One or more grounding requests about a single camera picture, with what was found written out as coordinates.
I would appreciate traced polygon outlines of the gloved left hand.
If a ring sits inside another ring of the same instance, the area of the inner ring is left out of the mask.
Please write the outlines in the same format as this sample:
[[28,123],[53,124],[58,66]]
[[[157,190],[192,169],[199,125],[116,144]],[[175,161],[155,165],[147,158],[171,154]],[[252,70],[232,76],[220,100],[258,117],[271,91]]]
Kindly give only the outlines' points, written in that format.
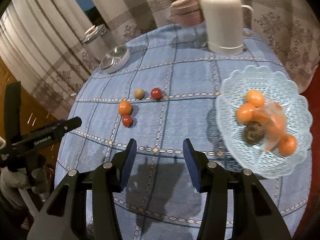
[[7,167],[1,170],[1,194],[4,199],[15,209],[25,206],[25,202],[18,189],[31,189],[33,193],[42,199],[49,197],[49,171],[47,159],[45,156],[38,154],[31,163],[31,171],[27,172],[27,168],[19,168],[16,172],[10,171]]

